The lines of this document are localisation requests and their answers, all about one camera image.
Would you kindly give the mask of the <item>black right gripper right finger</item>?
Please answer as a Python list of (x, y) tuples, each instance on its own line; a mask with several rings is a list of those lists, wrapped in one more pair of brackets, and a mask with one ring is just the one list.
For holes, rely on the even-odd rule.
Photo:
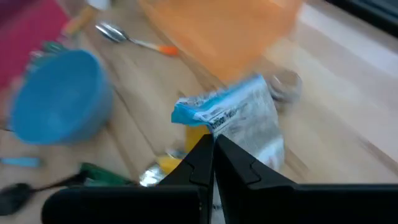
[(226, 223), (397, 224), (396, 184), (298, 184), (225, 136), (215, 175)]

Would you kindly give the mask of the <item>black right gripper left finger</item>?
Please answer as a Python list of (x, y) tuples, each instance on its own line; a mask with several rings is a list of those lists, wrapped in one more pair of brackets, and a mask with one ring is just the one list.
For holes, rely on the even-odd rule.
[(153, 187), (73, 187), (51, 195), (42, 223), (209, 223), (213, 196), (212, 135)]

